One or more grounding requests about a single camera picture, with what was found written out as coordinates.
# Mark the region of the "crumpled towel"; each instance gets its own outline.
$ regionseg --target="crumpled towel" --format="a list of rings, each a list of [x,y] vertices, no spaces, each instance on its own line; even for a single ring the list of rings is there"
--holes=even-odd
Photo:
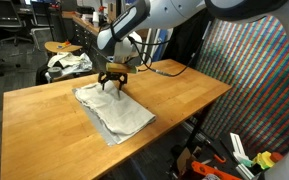
[[[155,115],[120,91],[112,81],[105,83],[102,90],[100,83],[78,88],[75,97],[93,110],[103,125],[114,135],[119,136],[117,144],[129,139],[147,124],[155,120]]]
[[[53,67],[54,64],[59,61],[65,68],[67,66],[72,66],[75,64],[80,64],[82,58],[80,56],[74,56],[71,52],[58,52],[57,55],[53,56],[47,66]]]

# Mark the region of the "floor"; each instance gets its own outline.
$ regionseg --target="floor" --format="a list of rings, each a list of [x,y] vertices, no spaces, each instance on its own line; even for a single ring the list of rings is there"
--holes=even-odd
[[[4,44],[0,58],[6,62],[20,63],[21,67],[4,66],[5,75],[0,77],[0,147],[2,131],[3,92],[35,85],[36,69],[46,62],[44,52],[33,51],[32,44]],[[166,173],[173,157],[170,153],[175,144],[184,144],[188,132],[179,126],[144,150],[102,177],[102,179],[169,179]]]

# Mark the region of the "colorful patterned panel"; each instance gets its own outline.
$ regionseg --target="colorful patterned panel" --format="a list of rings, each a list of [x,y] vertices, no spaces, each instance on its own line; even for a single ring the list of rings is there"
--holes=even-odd
[[[277,19],[216,20],[197,69],[233,86],[214,104],[205,132],[237,133],[258,151],[289,149],[289,43]]]

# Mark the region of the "wall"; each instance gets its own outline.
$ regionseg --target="wall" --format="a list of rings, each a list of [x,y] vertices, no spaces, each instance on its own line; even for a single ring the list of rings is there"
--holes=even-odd
[[[238,133],[258,151],[289,149],[289,43],[277,19],[216,20],[197,69],[233,86],[213,106],[204,131]]]

